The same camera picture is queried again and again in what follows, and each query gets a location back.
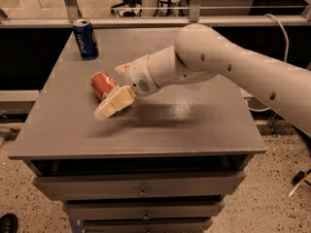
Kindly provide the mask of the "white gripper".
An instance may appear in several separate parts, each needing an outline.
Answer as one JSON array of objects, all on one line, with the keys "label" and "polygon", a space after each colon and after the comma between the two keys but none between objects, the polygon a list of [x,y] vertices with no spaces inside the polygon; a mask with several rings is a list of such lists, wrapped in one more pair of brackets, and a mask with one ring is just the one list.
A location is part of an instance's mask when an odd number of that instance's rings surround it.
[{"label": "white gripper", "polygon": [[119,76],[124,76],[127,85],[117,85],[112,89],[94,111],[97,119],[106,119],[128,107],[135,101],[136,94],[148,96],[159,91],[150,74],[147,55],[118,65],[115,71]]}]

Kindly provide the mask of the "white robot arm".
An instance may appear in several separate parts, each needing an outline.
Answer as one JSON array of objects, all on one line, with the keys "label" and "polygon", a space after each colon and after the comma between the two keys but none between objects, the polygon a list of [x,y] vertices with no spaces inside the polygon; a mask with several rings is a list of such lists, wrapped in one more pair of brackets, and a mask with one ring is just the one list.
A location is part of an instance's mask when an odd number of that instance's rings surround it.
[{"label": "white robot arm", "polygon": [[182,28],[172,47],[116,67],[125,85],[104,80],[94,111],[106,119],[171,84],[199,83],[221,75],[311,136],[311,72],[233,44],[202,24]]}]

